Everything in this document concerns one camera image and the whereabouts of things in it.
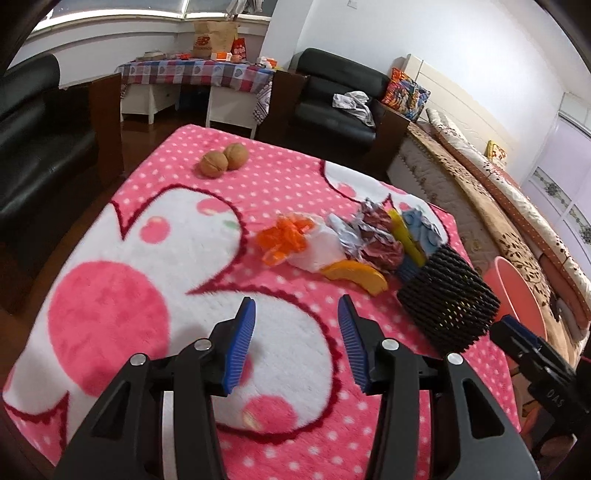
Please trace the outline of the pink plastic bucket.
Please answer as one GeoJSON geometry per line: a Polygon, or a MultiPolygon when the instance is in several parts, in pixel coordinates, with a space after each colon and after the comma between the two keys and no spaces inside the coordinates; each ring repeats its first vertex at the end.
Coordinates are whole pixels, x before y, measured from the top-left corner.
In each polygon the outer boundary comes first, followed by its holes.
{"type": "Polygon", "coordinates": [[[496,321],[511,315],[537,336],[548,339],[538,302],[512,263],[503,257],[496,257],[485,273],[484,281],[500,300],[496,321]]]}

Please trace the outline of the orange peel slice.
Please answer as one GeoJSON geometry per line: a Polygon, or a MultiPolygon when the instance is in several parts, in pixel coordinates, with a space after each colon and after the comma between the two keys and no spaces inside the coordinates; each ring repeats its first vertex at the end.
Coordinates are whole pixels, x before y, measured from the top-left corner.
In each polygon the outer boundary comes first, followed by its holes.
{"type": "Polygon", "coordinates": [[[349,281],[363,288],[372,296],[388,290],[388,281],[374,267],[353,260],[342,260],[325,266],[322,275],[332,281],[349,281]]]}

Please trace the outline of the black foam fruit net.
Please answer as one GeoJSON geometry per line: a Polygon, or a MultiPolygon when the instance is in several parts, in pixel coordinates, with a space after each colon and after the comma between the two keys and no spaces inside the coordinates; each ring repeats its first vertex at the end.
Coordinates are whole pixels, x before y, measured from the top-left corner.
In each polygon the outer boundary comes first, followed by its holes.
{"type": "Polygon", "coordinates": [[[448,245],[429,257],[397,298],[440,354],[466,352],[488,334],[500,310],[492,289],[448,245]]]}

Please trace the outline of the white paper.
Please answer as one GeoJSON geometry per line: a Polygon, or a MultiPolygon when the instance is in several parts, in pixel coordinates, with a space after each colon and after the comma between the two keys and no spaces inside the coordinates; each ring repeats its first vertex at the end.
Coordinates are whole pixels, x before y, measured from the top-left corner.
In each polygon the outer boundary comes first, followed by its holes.
{"type": "Polygon", "coordinates": [[[325,224],[322,217],[315,214],[300,214],[297,219],[300,218],[311,220],[312,228],[304,233],[304,239],[307,241],[304,251],[291,254],[287,258],[290,266],[317,273],[329,265],[346,260],[346,253],[337,233],[325,224]]]}

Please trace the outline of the brown foil wrapper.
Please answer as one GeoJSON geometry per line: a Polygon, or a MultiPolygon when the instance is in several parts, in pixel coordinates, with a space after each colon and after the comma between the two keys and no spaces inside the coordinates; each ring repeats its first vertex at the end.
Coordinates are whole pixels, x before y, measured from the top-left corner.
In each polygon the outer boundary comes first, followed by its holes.
{"type": "Polygon", "coordinates": [[[391,232],[392,220],[380,204],[367,198],[353,217],[345,220],[334,213],[325,223],[337,233],[349,260],[367,264],[393,275],[405,259],[403,244],[391,232]]]}

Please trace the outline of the orange plastic wrapper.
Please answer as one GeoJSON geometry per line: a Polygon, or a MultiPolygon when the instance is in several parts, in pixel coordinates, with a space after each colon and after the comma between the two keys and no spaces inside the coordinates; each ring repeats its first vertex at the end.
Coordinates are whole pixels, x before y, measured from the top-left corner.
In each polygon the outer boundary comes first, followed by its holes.
{"type": "Polygon", "coordinates": [[[308,248],[305,235],[311,233],[317,223],[311,217],[300,214],[279,215],[276,223],[256,233],[256,245],[263,252],[263,263],[276,266],[290,256],[308,248]]]}

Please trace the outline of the blue foam fruit net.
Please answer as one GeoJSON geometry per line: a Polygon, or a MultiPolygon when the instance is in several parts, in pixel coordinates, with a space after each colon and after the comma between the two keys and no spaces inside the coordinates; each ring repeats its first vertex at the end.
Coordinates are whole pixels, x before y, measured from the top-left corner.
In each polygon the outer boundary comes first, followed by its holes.
{"type": "Polygon", "coordinates": [[[421,268],[406,254],[403,261],[396,270],[396,274],[403,283],[407,283],[415,278],[421,271],[421,268]]]}

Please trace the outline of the folded floral quilt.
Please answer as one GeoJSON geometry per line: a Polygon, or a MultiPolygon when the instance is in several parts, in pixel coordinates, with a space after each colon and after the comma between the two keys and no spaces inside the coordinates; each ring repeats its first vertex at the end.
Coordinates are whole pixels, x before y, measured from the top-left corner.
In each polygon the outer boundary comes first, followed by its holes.
{"type": "Polygon", "coordinates": [[[580,329],[590,326],[590,279],[583,273],[567,246],[546,218],[521,191],[515,181],[489,161],[463,135],[445,113],[426,110],[436,135],[445,148],[482,183],[521,231],[542,250],[554,269],[573,289],[584,316],[577,321],[580,329]]]}

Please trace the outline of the pink polka dot blanket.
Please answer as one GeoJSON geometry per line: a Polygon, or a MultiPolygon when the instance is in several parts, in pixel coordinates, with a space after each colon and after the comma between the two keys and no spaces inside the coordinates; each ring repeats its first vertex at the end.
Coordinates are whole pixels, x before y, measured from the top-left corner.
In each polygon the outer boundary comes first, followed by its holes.
{"type": "Polygon", "coordinates": [[[400,281],[367,294],[290,263],[266,265],[256,234],[281,214],[349,219],[363,200],[418,208],[457,251],[443,209],[346,167],[246,141],[249,161],[209,179],[201,155],[235,142],[197,126],[176,130],[131,174],[53,282],[3,388],[22,446],[55,465],[83,418],[135,353],[177,354],[256,301],[242,381],[214,400],[232,479],[361,479],[380,400],[353,381],[338,303],[413,351],[433,348],[397,299],[400,281]]]}

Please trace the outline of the purple wardrobe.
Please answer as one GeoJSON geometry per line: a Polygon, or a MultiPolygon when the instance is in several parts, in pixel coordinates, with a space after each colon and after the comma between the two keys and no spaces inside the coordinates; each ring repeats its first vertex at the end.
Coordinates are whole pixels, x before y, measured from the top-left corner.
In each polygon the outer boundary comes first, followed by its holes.
{"type": "Polygon", "coordinates": [[[590,268],[590,105],[566,93],[522,185],[581,268],[590,268]]]}

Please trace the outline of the yellow small pillow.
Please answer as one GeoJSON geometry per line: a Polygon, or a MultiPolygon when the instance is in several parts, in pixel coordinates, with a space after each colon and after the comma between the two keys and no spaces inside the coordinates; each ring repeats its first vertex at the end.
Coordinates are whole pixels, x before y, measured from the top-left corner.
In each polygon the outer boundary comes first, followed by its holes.
{"type": "Polygon", "coordinates": [[[488,141],[485,156],[489,162],[493,163],[498,168],[501,168],[502,170],[506,169],[507,153],[497,142],[493,140],[488,141]]]}

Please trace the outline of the bed with brown blanket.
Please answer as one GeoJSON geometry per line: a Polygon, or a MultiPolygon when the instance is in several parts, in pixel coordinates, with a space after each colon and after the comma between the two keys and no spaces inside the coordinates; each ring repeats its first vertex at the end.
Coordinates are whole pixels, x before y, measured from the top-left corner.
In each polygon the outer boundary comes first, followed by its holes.
{"type": "Polygon", "coordinates": [[[408,55],[402,70],[431,96],[419,120],[409,125],[388,169],[389,180],[455,217],[461,240],[479,272],[487,272],[496,256],[512,263],[538,302],[548,343],[576,366],[588,342],[590,326],[580,329],[577,324],[584,312],[575,292],[486,187],[440,142],[426,110],[445,113],[484,156],[489,140],[513,152],[513,138],[463,89],[424,60],[408,55]]]}

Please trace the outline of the colourful cushion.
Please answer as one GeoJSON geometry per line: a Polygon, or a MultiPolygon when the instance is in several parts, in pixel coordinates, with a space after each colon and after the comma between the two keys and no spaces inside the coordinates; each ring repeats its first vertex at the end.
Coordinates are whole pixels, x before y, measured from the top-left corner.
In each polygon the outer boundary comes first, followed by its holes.
{"type": "Polygon", "coordinates": [[[428,89],[422,87],[400,69],[394,68],[381,102],[408,120],[416,122],[430,96],[431,92],[428,89]]]}

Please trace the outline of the black sofa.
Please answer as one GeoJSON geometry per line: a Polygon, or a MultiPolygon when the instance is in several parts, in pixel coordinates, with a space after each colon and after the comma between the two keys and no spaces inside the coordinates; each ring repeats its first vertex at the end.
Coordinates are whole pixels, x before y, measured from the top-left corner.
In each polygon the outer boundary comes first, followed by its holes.
{"type": "Polygon", "coordinates": [[[124,170],[121,76],[63,88],[52,54],[1,79],[1,306],[23,308],[47,259],[124,170]]]}

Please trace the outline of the table with checked cloth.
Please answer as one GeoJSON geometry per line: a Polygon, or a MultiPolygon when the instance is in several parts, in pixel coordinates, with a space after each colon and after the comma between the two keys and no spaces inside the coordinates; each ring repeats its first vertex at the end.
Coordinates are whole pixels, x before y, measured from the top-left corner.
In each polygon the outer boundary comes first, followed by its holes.
{"type": "Polygon", "coordinates": [[[132,61],[120,65],[123,116],[155,115],[173,107],[200,125],[245,129],[249,136],[266,116],[257,106],[270,92],[274,71],[249,63],[202,59],[132,61]]]}

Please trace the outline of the red snack bag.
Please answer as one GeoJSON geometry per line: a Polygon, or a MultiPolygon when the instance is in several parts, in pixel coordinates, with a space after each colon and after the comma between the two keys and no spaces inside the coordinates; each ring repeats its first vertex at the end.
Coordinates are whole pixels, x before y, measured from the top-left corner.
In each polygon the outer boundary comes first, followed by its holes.
{"type": "Polygon", "coordinates": [[[232,42],[230,53],[230,59],[232,62],[245,61],[247,57],[245,38],[235,38],[235,40],[232,42]]]}

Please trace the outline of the brown paper bag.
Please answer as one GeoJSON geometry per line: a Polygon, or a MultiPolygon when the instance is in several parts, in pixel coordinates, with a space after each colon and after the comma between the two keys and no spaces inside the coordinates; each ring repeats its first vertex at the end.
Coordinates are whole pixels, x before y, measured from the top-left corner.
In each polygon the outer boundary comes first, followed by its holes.
{"type": "Polygon", "coordinates": [[[212,54],[229,53],[238,35],[238,24],[232,21],[194,21],[192,56],[209,59],[212,54]]]}

